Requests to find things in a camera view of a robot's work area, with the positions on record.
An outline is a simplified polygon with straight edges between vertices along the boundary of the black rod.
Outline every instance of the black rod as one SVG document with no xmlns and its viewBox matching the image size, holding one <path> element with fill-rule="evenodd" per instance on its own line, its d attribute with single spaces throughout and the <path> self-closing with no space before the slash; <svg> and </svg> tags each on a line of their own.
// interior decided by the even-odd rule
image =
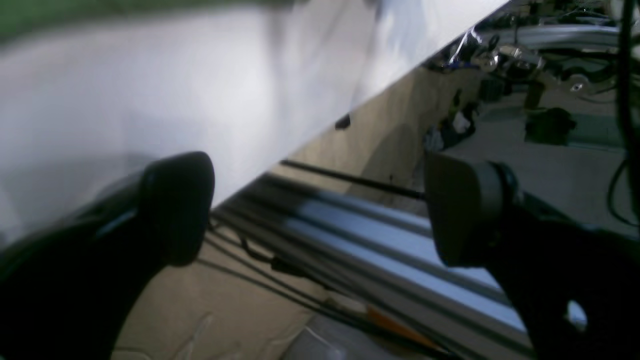
<svg viewBox="0 0 640 360">
<path fill-rule="evenodd" d="M 426 198 L 424 196 L 424 192 L 417 192 L 415 190 L 409 190 L 409 189 L 401 188 L 401 187 L 398 187 L 398 186 L 379 183 L 377 181 L 371 181 L 371 180 L 367 180 L 367 179 L 362 179 L 361 177 L 351 176 L 351 175 L 344 174 L 342 172 L 336 172 L 336 171 L 327 170 L 327 169 L 324 169 L 324 168 L 315 167 L 315 166 L 312 166 L 312 165 L 298 163 L 297 161 L 282 160 L 280 162 L 280 164 L 284 165 L 286 167 L 297 168 L 298 170 L 313 172 L 314 174 L 318 174 L 318 175 L 322 175 L 322 176 L 328 176 L 328 177 L 332 177 L 334 179 L 349 181 L 351 183 L 362 185 L 362 186 L 366 186 L 366 187 L 369 187 L 369 188 L 374 188 L 374 189 L 380 190 L 382 192 L 394 193 L 396 195 L 400 195 L 400 196 L 404 196 L 404 197 L 410 197 L 410 198 L 416 199 L 416 200 L 425 200 L 425 198 Z"/>
</svg>

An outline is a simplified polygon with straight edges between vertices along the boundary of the reflective metal part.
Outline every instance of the reflective metal part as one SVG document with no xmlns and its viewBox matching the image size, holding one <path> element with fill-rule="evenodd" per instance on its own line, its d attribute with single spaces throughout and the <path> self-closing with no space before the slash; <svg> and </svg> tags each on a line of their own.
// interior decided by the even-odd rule
<svg viewBox="0 0 640 360">
<path fill-rule="evenodd" d="M 517 42 L 529 50 L 540 49 L 589 49 L 591 51 L 616 52 L 618 29 L 593 25 L 544 25 L 518 28 Z M 500 36 L 502 43 L 515 43 L 513 29 L 486 31 L 479 36 Z"/>
<path fill-rule="evenodd" d="M 547 90 L 558 89 L 572 95 L 593 96 L 614 90 L 616 78 L 592 83 L 584 74 L 573 74 L 566 80 L 553 78 L 548 74 L 538 76 L 538 80 L 545 84 Z"/>
<path fill-rule="evenodd" d="M 521 59 L 522 50 L 515 45 L 502 45 L 500 46 L 500 52 L 512 58 Z"/>
<path fill-rule="evenodd" d="M 478 66 L 481 71 L 492 72 L 498 68 L 500 56 L 497 51 L 487 52 L 475 56 L 471 59 L 471 63 Z"/>
</svg>

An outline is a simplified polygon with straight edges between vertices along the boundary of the black cable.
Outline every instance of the black cable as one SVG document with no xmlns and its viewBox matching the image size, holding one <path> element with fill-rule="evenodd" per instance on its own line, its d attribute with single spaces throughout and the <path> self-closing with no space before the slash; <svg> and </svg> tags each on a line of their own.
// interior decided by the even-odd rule
<svg viewBox="0 0 640 360">
<path fill-rule="evenodd" d="M 217 236 L 219 239 L 223 240 L 224 242 L 235 243 L 235 241 L 233 241 L 232 239 L 230 239 L 226 235 L 221 234 L 221 233 L 219 233 L 217 231 L 213 232 L 211 234 Z M 220 253 L 222 253 L 223 255 L 225 255 L 226 257 L 235 260 L 236 262 L 242 264 L 244 267 L 249 268 L 251 271 L 260 274 L 261 276 L 263 276 L 267 280 L 270 280 L 270 281 L 274 282 L 275 284 L 277 284 L 279 286 L 282 286 L 283 288 L 291 291 L 292 293 L 296 294 L 297 296 L 300 296 L 300 297 L 304 298 L 305 300 L 311 301 L 311 302 L 313 302 L 313 303 L 315 303 L 315 304 L 317 304 L 319 306 L 324 306 L 325 305 L 324 302 L 314 298 L 313 296 L 311 296 L 311 295 L 309 295 L 309 294 L 307 294 L 307 293 L 305 293 L 303 291 L 300 291 L 300 290 L 296 289 L 295 287 L 287 284 L 286 282 L 278 279 L 277 277 L 275 277 L 275 276 L 263 271 L 262 269 L 258 268 L 257 266 L 249 263 L 248 261 L 245 261 L 243 258 L 240 258 L 239 256 L 235 255 L 233 252 L 228 251 L 227 249 L 223 248 L 222 246 L 220 246 L 220 245 L 216 244 L 215 242 L 211 241 L 210 239 L 205 238 L 204 242 L 207 245 L 209 245 L 209 246 L 213 247 L 214 249 L 216 249 L 217 251 L 219 251 Z"/>
<path fill-rule="evenodd" d="M 516 28 L 513 32 L 513 45 L 518 45 L 518 28 L 520 27 L 520 14 L 516 17 Z"/>
<path fill-rule="evenodd" d="M 636 2 L 626 0 L 623 7 L 620 44 L 618 46 L 618 127 L 627 148 L 629 185 L 634 209 L 640 206 L 640 147 L 634 128 L 631 109 L 631 27 Z"/>
<path fill-rule="evenodd" d="M 231 245 L 239 247 L 239 244 L 237 244 L 235 241 L 231 241 L 229 242 Z M 350 282 L 349 283 L 345 283 L 344 281 L 347 280 L 345 277 L 341 277 L 340 279 L 331 276 L 329 274 L 323 274 L 322 275 L 323 278 L 327 278 L 327 279 L 331 279 L 330 281 L 332 283 L 337 283 L 337 284 L 341 284 L 343 287 L 345 288 L 352 288 L 354 290 L 357 290 L 358 295 L 361 296 L 363 299 L 365 299 L 366 302 L 379 307 L 380 309 L 393 314 L 395 317 L 397 317 L 398 319 L 400 319 L 401 321 L 407 323 L 413 330 L 418 331 L 419 333 L 421 333 L 423 336 L 429 338 L 431 341 L 434 341 L 440 348 L 444 349 L 445 351 L 448 351 L 449 353 L 454 353 L 452 352 L 447 346 L 445 346 L 443 344 L 443 342 L 448 342 L 448 343 L 455 343 L 456 347 L 459 348 L 462 352 L 466 353 L 469 355 L 469 358 L 473 358 L 473 359 L 483 359 L 482 356 L 480 356 L 479 354 L 473 352 L 471 349 L 468 349 L 467 347 L 464 347 L 463 345 L 460 345 L 459 343 L 456 343 L 454 340 L 441 340 L 441 336 L 437 335 L 436 332 L 433 329 L 430 329 L 429 327 L 423 325 L 422 323 L 414 320 L 413 318 L 411 318 L 410 316 L 406 316 L 405 314 L 403 314 L 402 312 L 398 311 L 397 309 L 395 309 L 394 307 L 388 305 L 386 302 L 380 300 L 379 298 L 375 297 L 373 294 L 369 293 L 368 291 L 366 291 L 364 288 L 359 287 L 357 284 Z"/>
<path fill-rule="evenodd" d="M 560 59 L 548 59 L 548 61 L 554 62 L 554 63 L 563 63 L 565 61 L 571 60 L 571 59 L 576 59 L 575 56 L 571 56 L 571 55 L 566 55 L 564 58 L 560 58 Z"/>
<path fill-rule="evenodd" d="M 327 170 L 325 168 L 319 168 L 319 167 L 307 165 L 304 163 L 298 163 L 297 161 L 282 160 L 280 164 L 286 167 L 297 168 L 298 170 L 312 172 L 314 174 L 318 174 L 322 176 L 332 177 L 334 179 L 349 181 L 350 183 L 366 186 L 368 188 L 374 188 L 382 192 L 394 193 L 396 195 L 410 197 L 416 200 L 425 199 L 424 192 L 417 192 L 415 190 L 409 190 L 409 189 L 401 188 L 399 186 L 379 183 L 377 181 L 368 180 L 368 179 L 362 179 L 361 177 L 351 176 L 351 175 L 343 174 L 341 172 Z"/>
<path fill-rule="evenodd" d="M 250 258 L 252 258 L 252 259 L 254 259 L 256 261 L 260 261 L 261 263 L 271 264 L 271 260 L 273 260 L 273 259 L 271 259 L 268 256 L 262 255 L 261 253 L 251 249 L 249 247 L 249 243 L 246 241 L 246 238 L 244 238 L 244 236 L 238 236 L 238 238 L 240 239 L 240 244 L 241 244 L 242 248 L 244 249 L 244 252 L 246 252 L 246 254 Z"/>
<path fill-rule="evenodd" d="M 606 60 L 606 59 L 580 58 L 580 60 L 586 63 L 592 63 L 597 65 L 611 65 L 611 63 L 613 63 L 612 60 Z"/>
<path fill-rule="evenodd" d="M 226 243 L 229 243 L 231 245 L 237 246 L 237 243 L 233 239 L 229 238 L 228 236 L 226 236 L 224 234 L 221 234 L 221 233 L 215 231 L 215 232 L 212 233 L 212 235 L 217 236 L 219 239 L 223 240 Z M 243 258 L 240 258 L 239 256 L 235 255 L 231 251 L 228 251 L 227 249 L 224 249 L 223 247 L 221 247 L 220 245 L 214 243 L 210 239 L 205 238 L 204 242 L 206 244 L 208 244 L 209 246 L 215 248 L 217 251 L 221 252 L 222 254 L 226 255 L 227 257 L 232 258 L 233 260 L 235 260 L 238 263 L 242 264 L 246 268 L 249 268 L 250 270 L 254 271 L 255 273 L 263 276 L 267 280 L 270 280 L 270 281 L 274 282 L 275 284 L 277 284 L 277 285 L 279 285 L 279 286 L 281 286 L 281 287 L 293 292 L 294 294 L 296 294 L 296 295 L 298 295 L 298 296 L 300 296 L 300 297 L 302 297 L 302 298 L 304 298 L 304 299 L 306 299 L 308 301 L 311 301 L 311 302 L 317 304 L 318 306 L 329 307 L 329 310 L 335 311 L 336 313 L 338 313 L 339 316 L 344 316 L 344 317 L 346 317 L 346 318 L 348 318 L 348 319 L 350 319 L 352 321 L 357 321 L 357 322 L 361 322 L 362 321 L 361 318 L 359 318 L 359 317 L 357 317 L 355 315 L 352 315 L 352 314 L 349 314 L 349 313 L 345 313 L 344 311 L 341 311 L 340 309 L 338 309 L 336 307 L 331 307 L 328 304 L 326 304 L 326 303 L 324 303 L 324 302 L 322 302 L 322 301 L 310 296 L 309 294 L 307 294 L 307 293 L 305 293 L 303 291 L 300 291 L 299 289 L 296 289 L 294 286 L 291 286 L 290 284 L 287 284 L 286 282 L 284 282 L 284 281 L 272 276 L 271 274 L 263 271 L 262 269 L 258 268 L 257 266 L 247 262 Z M 437 344 L 437 345 L 439 347 L 443 348 L 443 349 L 446 349 L 446 351 L 451 353 L 451 351 L 449 349 L 447 349 L 446 347 L 444 347 L 444 346 L 442 346 L 440 344 Z"/>
<path fill-rule="evenodd" d="M 580 50 L 574 49 L 547 49 L 541 50 L 541 55 L 553 55 L 553 56 L 565 56 L 561 59 L 550 59 L 550 61 L 566 61 L 569 59 L 581 59 L 581 60 L 598 60 L 598 61 L 606 61 L 607 63 L 613 63 L 617 59 L 615 54 L 611 53 L 585 53 Z"/>
<path fill-rule="evenodd" d="M 614 218 L 616 218 L 616 220 L 623 222 L 624 224 L 627 224 L 629 226 L 638 227 L 638 224 L 634 224 L 628 219 L 626 219 L 625 217 L 623 217 L 622 215 L 620 215 L 616 211 L 616 206 L 613 204 L 613 195 L 616 192 L 616 185 L 618 184 L 620 175 L 622 175 L 622 171 L 625 169 L 627 165 L 628 165 L 628 159 L 625 158 L 624 160 L 622 160 L 622 162 L 616 169 L 615 174 L 613 174 L 613 178 L 611 179 L 611 182 L 609 182 L 609 190 L 607 191 L 607 209 L 609 210 L 611 215 Z"/>
<path fill-rule="evenodd" d="M 340 316 L 336 316 L 335 313 L 332 313 L 331 311 L 327 311 L 326 309 L 323 309 L 322 307 L 314 307 L 310 304 L 307 304 L 306 302 L 297 299 L 296 297 L 293 297 L 292 295 L 282 291 L 282 290 L 278 290 L 268 284 L 265 284 L 264 282 L 258 281 L 250 276 L 247 276 L 245 274 L 236 272 L 235 270 L 229 269 L 227 267 L 224 266 L 220 266 L 217 264 L 214 264 L 210 261 L 204 260 L 204 259 L 196 259 L 196 263 L 206 266 L 208 268 L 211 268 L 213 270 L 217 270 L 219 272 L 222 272 L 224 274 L 227 275 L 231 275 L 233 277 L 236 277 L 240 280 L 244 280 L 246 282 L 249 282 L 259 288 L 262 288 L 266 291 L 269 291 L 271 293 L 274 293 L 275 295 L 278 295 L 280 297 L 282 297 L 283 299 L 287 299 L 299 306 L 304 307 L 305 309 L 311 310 L 315 313 L 321 314 L 327 318 L 331 318 L 339 323 L 343 323 L 344 325 L 350 326 L 350 327 L 354 327 L 358 330 L 361 330 L 363 332 L 366 332 L 367 334 L 370 335 L 374 335 L 374 336 L 379 336 L 387 341 L 393 342 L 396 345 L 402 346 L 404 348 L 416 351 L 422 355 L 428 356 L 430 358 L 433 359 L 443 359 L 443 360 L 451 360 L 451 359 L 457 359 L 456 357 L 450 355 L 450 354 L 445 354 L 441 351 L 438 350 L 434 350 L 430 347 L 427 347 L 417 341 L 413 341 L 411 339 L 405 338 L 404 336 L 398 335 L 392 331 L 386 330 L 380 326 L 377 326 L 371 322 L 366 322 L 366 324 L 364 323 L 360 323 L 360 322 L 352 322 L 350 320 L 347 320 L 345 318 L 342 318 Z"/>
<path fill-rule="evenodd" d="M 617 88 L 618 88 L 618 86 L 617 86 L 617 84 L 616 84 L 616 85 L 613 85 L 613 86 L 611 86 L 611 87 L 609 87 L 609 88 L 604 88 L 604 89 L 598 90 L 598 91 L 596 91 L 595 93 L 590 94 L 590 95 L 599 95 L 599 94 L 604 94 L 604 93 L 606 93 L 606 92 L 610 92 L 611 90 L 615 90 L 615 89 L 617 89 Z"/>
<path fill-rule="evenodd" d="M 589 99 L 588 97 L 584 97 L 584 96 L 578 96 L 578 99 L 580 99 L 582 101 L 585 101 L 585 102 L 589 102 L 591 104 L 598 104 L 598 105 L 613 104 L 614 102 L 616 102 L 615 99 L 606 100 L 606 101 L 597 101 L 597 100 Z"/>
</svg>

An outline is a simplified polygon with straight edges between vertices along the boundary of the clutter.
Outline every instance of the clutter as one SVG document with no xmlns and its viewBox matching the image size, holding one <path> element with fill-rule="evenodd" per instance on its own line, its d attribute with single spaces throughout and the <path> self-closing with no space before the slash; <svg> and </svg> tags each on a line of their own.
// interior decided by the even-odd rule
<svg viewBox="0 0 640 360">
<path fill-rule="evenodd" d="M 462 110 L 460 108 L 461 90 L 456 92 L 449 113 L 437 126 L 431 126 L 422 139 L 424 150 L 438 152 L 448 149 L 476 132 L 474 114 L 478 115 L 478 103 L 470 102 Z"/>
<path fill-rule="evenodd" d="M 451 122 L 451 125 L 458 134 L 463 134 L 467 132 L 467 129 L 471 126 L 471 122 L 459 111 Z"/>
</svg>

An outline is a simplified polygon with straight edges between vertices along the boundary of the metal frame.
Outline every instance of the metal frame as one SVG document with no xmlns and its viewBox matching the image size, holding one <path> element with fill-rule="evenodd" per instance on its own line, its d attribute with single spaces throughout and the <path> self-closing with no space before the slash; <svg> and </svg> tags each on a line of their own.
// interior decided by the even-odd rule
<svg viewBox="0 0 640 360">
<path fill-rule="evenodd" d="M 518 28 L 518 44 L 529 50 L 540 49 L 590 49 L 609 51 L 618 48 L 618 28 L 594 25 L 542 25 Z M 514 44 L 516 31 L 483 31 L 481 38 L 500 35 L 501 44 Z"/>
<path fill-rule="evenodd" d="M 426 218 L 271 175 L 212 216 L 465 357 L 534 357 L 498 284 L 485 270 L 444 267 Z"/>
</svg>

